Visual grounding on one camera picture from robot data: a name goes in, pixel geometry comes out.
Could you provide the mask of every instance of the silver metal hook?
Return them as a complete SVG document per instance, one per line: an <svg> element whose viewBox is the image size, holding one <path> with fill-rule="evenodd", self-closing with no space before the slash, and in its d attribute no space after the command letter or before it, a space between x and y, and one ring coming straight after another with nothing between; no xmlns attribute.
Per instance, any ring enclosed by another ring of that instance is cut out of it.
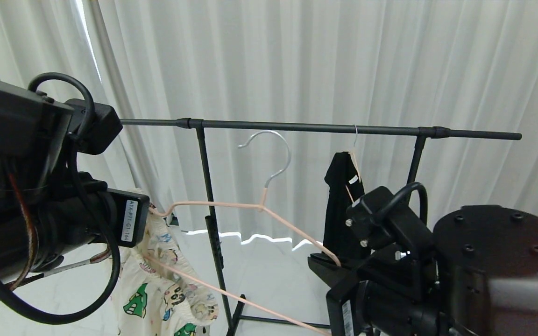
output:
<svg viewBox="0 0 538 336"><path fill-rule="evenodd" d="M248 146L248 144L250 144L250 142L252 141L252 139L256 138L256 136L258 136L259 134L261 133L271 133L271 134L275 134L276 136L278 136L281 140L283 140L283 142L286 144L286 149L288 151L288 159L286 161L286 165L281 168L280 170L278 170L277 172L275 172L275 174L269 176L269 179L267 179L267 181L265 182L265 188L267 189L269 187L269 183L271 183L271 180L274 179L275 177L277 177L277 175L281 174L282 172L284 172L288 166L290 166L290 162L292 161L292 151L290 151L290 145L288 145L288 141L286 141L286 139L281 135L279 134L278 132L275 132L274 130L262 130L262 131L258 131L256 132L255 134L251 135L250 138L248 138L248 140L246 141L246 143L244 143L243 145L238 145L238 148L244 148L246 146Z"/></svg>
<svg viewBox="0 0 538 336"><path fill-rule="evenodd" d="M356 136L354 136L354 145L352 147L356 149L356 141L358 140L358 127L356 127L356 124L354 124L354 130L356 131Z"/></svg>

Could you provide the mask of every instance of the pink clothes hanger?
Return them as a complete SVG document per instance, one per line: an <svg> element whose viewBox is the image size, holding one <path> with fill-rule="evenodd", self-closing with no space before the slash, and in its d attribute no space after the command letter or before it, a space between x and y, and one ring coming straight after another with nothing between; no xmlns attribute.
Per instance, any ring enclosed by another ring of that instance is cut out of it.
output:
<svg viewBox="0 0 538 336"><path fill-rule="evenodd" d="M358 162L356 162L356 141L358 140L358 127L356 127L356 124L354 125L354 130L356 131L356 136L354 137L354 145L352 146L352 151L348 151L350 153L350 156L352 157L352 164L354 164L354 168L356 169L356 176L358 176L358 181L362 182L361 178L361 171L358 168ZM354 197L352 197L352 193L350 193L350 189L348 189L348 185L346 185L346 191L348 192L348 196L350 196L350 200L354 202Z"/></svg>
<svg viewBox="0 0 538 336"><path fill-rule="evenodd" d="M265 200L267 199L267 190L269 189L269 183L271 183L272 179L274 179L276 176L280 175L282 172L284 172L286 170L286 168L288 168L288 166L290 165L290 162L292 161L292 153L290 151L290 146L288 145L288 142L286 141L286 139L281 134L279 134L278 132L275 132L273 130L263 130L263 131L256 132L255 134L250 136L250 138L248 138L248 141L246 143L244 143L243 145L239 145L238 148L247 147L248 144L250 144L250 142L252 141L252 139L256 138L256 136L258 136L261 133L275 134L280 139L282 139L284 141L284 143L286 144L286 148L288 150L288 159L287 159L287 162L286 162L286 165L284 166L284 168L282 168L282 169L278 170L277 172L275 172L275 174L271 175L269 177L269 179L267 179L267 181L265 182L265 187L263 189L263 194L261 196L261 201L260 201L259 204L186 201L186 202L175 202L164 213L160 213L158 210L156 210L155 208L152 208L152 207L149 208L149 211L151 213L153 213L154 215L158 215L159 217L166 217L170 213L173 212L173 209L175 209L177 206L181 206L181 205L206 205L206 206L220 206L220 207L226 207L226 208L258 209L260 212L265 212L265 213L269 214L271 217L277 219L278 222L286 225L286 227L290 228L291 230L293 230L297 234L303 236L305 239L307 239L309 242L311 242L314 246L318 247L321 251L325 252L327 254L327 256L329 256L335 262L335 264L337 266L341 266L340 260L338 259L338 257L333 252L331 252L329 249L327 249L326 247L321 245L314 238L308 236L308 234L306 234L305 232L303 232L299 228L292 225L290 222L288 222L285 219L283 219L282 217L280 217L277 213L274 213L273 211L269 210L269 208L265 207ZM280 313L277 313L277 312L275 312L273 310L270 310L270 309L264 308L262 306L259 306L258 304L254 304L253 302L250 302L250 301L248 301L246 299L243 299L243 298L241 298L239 296L236 296L236 295L234 295L232 293L226 292L226 291L224 291L222 289L218 289L217 287L213 287L213 286L209 285L208 283L204 283L203 281L200 281L200 280L196 279L195 277L192 277L192 276L190 276L188 274L180 272L179 270L177 270L177 269L175 269L175 268L173 268L171 266L168 266L166 264L163 264L160 261L157 261L157 260L155 260L155 259L153 259L151 257L148 257L148 256L143 256L143 257L146 258L149 261L154 262L155 264L157 264L157 265L159 265L159 266L161 266L163 268L166 268L167 270L170 270L170 271L172 271L172 272L174 272L176 274L179 274L180 276L183 276L183 277L185 277L187 279L195 281L196 283L200 283L200 285L203 285L203 286L205 286L205 287L207 287L209 289L212 289L214 291L220 292L223 295L230 296L231 298L233 298L235 300L238 300L240 302L243 302L245 304L249 304L254 308L258 308L258 309L260 309L262 311L265 311L266 313L269 313L269 314L275 315L275 316L277 316L279 318L285 319L286 321L294 323L295 325L298 325L298 326L303 327L303 328L307 328L309 330L312 330L314 332L317 332L317 333L325 335L325 336L329 336L331 334L329 332L326 332L324 330L320 330L320 329L318 329L316 327L313 327L311 325L307 325L306 323L303 323L301 321L297 321L295 319L292 319L291 317L287 317L287 316L282 315Z"/></svg>

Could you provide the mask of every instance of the white curtain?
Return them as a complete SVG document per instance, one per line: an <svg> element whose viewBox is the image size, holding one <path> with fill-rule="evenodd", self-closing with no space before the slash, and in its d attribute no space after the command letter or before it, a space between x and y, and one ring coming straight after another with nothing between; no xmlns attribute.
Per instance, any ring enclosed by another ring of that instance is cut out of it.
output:
<svg viewBox="0 0 538 336"><path fill-rule="evenodd" d="M538 1L0 1L0 79L60 71L123 118L233 119L522 132L523 140L428 140L417 181L429 224L463 204L538 215ZM100 73L92 61L88 41ZM58 100L78 96L45 86ZM282 144L207 129L216 200L258 202ZM322 238L331 157L353 135L283 132L293 149L267 206ZM406 181L414 138L359 136L365 190ZM205 200L196 135L126 126L81 168L156 204ZM177 209L187 230L205 208ZM292 236L249 210L218 209L220 231Z"/></svg>

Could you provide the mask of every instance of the white label on shirt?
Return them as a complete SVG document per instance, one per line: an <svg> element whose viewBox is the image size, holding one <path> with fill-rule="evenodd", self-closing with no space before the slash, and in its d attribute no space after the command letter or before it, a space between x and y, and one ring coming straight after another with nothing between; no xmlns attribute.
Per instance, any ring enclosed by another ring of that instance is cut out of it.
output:
<svg viewBox="0 0 538 336"><path fill-rule="evenodd" d="M346 334L346 336L354 336L352 304L350 304L350 300L347 300L342 306L342 314L344 315L344 334Z"/></svg>
<svg viewBox="0 0 538 336"><path fill-rule="evenodd" d="M123 242L132 242L132 237L134 236L134 223L136 223L136 205L136 201L126 201L126 212L124 212L124 226L121 230L121 240Z"/></svg>

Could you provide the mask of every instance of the baby clothes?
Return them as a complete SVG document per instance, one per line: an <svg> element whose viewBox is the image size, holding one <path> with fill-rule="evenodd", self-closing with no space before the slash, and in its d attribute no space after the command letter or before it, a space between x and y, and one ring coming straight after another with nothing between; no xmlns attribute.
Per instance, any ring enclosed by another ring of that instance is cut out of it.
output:
<svg viewBox="0 0 538 336"><path fill-rule="evenodd" d="M112 302L120 336L205 336L218 317L213 294L143 255L198 278L165 221L148 214L142 242L121 249L122 270Z"/></svg>

